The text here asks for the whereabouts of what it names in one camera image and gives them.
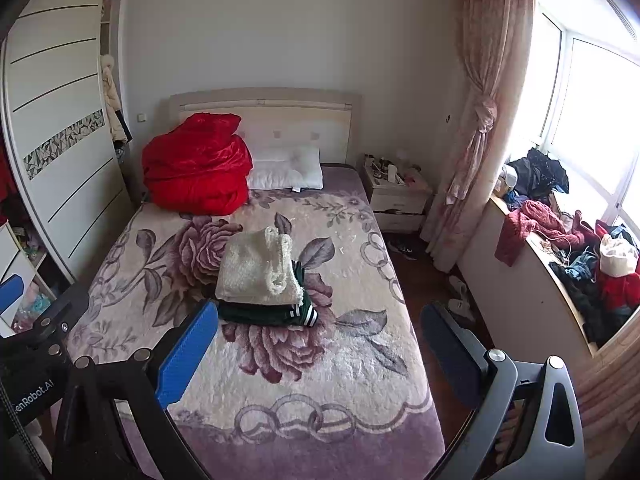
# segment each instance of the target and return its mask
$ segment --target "dark green garment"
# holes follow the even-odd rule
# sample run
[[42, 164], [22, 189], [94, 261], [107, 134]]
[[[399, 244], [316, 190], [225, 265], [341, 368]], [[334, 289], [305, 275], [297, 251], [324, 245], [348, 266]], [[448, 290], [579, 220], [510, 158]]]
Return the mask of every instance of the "dark green garment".
[[[305, 268], [300, 262], [292, 264], [296, 281], [304, 286]], [[218, 315], [226, 321], [259, 326], [313, 326], [318, 320], [318, 312], [311, 305], [305, 289], [302, 305], [260, 305], [218, 300]]]

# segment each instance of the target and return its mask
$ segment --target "curtain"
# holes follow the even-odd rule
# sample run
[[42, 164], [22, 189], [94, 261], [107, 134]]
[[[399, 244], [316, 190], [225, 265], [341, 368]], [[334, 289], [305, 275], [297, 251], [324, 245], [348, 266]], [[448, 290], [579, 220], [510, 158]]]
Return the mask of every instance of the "curtain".
[[620, 448], [640, 420], [640, 316], [574, 374], [588, 456]]
[[458, 50], [471, 86], [420, 236], [448, 272], [473, 234], [502, 167], [529, 60], [534, 0], [459, 0]]

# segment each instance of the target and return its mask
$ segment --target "mosaic decorative strip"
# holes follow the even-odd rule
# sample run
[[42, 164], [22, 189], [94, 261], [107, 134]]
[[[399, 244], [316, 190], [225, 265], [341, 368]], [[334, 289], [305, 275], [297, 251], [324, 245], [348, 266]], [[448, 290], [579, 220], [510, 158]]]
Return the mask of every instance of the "mosaic decorative strip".
[[66, 150], [102, 126], [104, 126], [104, 116], [102, 115], [102, 110], [98, 110], [43, 142], [23, 158], [29, 180], [33, 180], [38, 173], [65, 153]]

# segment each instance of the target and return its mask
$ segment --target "sliding wardrobe door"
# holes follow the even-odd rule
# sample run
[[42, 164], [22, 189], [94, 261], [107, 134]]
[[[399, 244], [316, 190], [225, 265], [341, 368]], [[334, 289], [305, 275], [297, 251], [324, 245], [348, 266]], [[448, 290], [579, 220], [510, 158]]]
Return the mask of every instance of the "sliding wardrobe door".
[[31, 0], [2, 51], [18, 187], [61, 270], [90, 278], [132, 215], [104, 110], [102, 0]]

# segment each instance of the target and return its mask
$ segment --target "white headboard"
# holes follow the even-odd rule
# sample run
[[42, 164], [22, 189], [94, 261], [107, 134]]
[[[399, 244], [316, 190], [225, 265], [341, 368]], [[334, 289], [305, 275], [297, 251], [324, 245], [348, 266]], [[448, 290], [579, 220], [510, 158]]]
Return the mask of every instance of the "white headboard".
[[238, 134], [252, 147], [312, 144], [320, 162], [355, 165], [362, 98], [309, 88], [229, 88], [169, 99], [173, 127], [198, 112], [242, 117]]

